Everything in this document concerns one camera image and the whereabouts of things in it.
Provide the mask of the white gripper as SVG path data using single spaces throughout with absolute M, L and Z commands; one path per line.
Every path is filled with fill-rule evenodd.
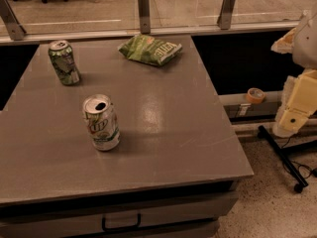
M 306 11 L 298 26 L 288 31 L 270 48 L 279 54 L 291 54 L 293 61 L 305 69 L 284 83 L 281 105 L 275 116 L 272 132 L 287 138 L 305 125 L 317 110 L 317 12 Z

